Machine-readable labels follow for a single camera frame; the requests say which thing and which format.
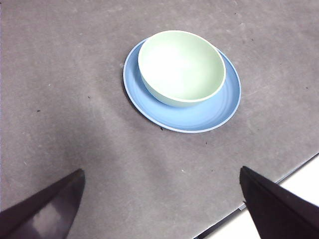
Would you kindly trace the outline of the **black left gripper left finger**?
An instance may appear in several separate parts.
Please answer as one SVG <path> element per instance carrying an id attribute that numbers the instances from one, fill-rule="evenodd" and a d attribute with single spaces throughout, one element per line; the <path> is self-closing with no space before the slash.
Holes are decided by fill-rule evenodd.
<path id="1" fill-rule="evenodd" d="M 65 239 L 85 188 L 78 169 L 0 213 L 2 239 Z"/>

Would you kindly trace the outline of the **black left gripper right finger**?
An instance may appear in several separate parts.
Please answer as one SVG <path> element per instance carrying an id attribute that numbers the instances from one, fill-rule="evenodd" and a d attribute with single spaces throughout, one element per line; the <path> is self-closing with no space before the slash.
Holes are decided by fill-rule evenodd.
<path id="1" fill-rule="evenodd" d="M 319 207 L 243 166 L 239 177 L 246 207 L 262 239 L 317 239 Z"/>

